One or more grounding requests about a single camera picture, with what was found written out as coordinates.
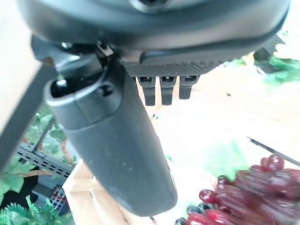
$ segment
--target grape cluster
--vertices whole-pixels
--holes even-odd
[[[300,170],[284,169],[277,154],[260,165],[238,171],[229,181],[220,176],[214,191],[202,190],[199,206],[176,225],[294,225],[300,219]]]

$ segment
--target black tab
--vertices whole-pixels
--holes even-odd
[[[176,76],[163,76],[159,78],[161,90],[161,102],[163,105],[171,105],[173,88],[176,84]]]
[[[146,105],[155,105],[155,77],[143,76],[138,80],[144,92]]]
[[[192,86],[195,85],[200,76],[181,76],[179,86],[179,98],[189,99],[191,96]]]

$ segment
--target black grip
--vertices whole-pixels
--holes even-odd
[[[53,97],[56,88],[55,82],[48,83],[46,101],[106,190],[139,216],[172,208],[177,192],[169,167],[124,68],[113,61],[98,81],[67,96]]]

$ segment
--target metal rack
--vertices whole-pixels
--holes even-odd
[[[73,170],[73,166],[69,165],[68,163],[64,163],[46,155],[43,152],[37,151],[39,145],[42,143],[45,135],[51,129],[52,124],[54,122],[54,118],[52,118],[46,126],[46,129],[42,132],[39,137],[39,140],[34,145],[29,145],[22,143],[16,149],[16,155],[21,157],[22,159],[30,162],[33,165],[40,167],[41,169],[47,170],[55,175],[62,176],[67,178]]]

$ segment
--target wooden crate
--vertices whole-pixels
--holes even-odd
[[[76,225],[153,225],[121,207],[81,159],[63,185]]]

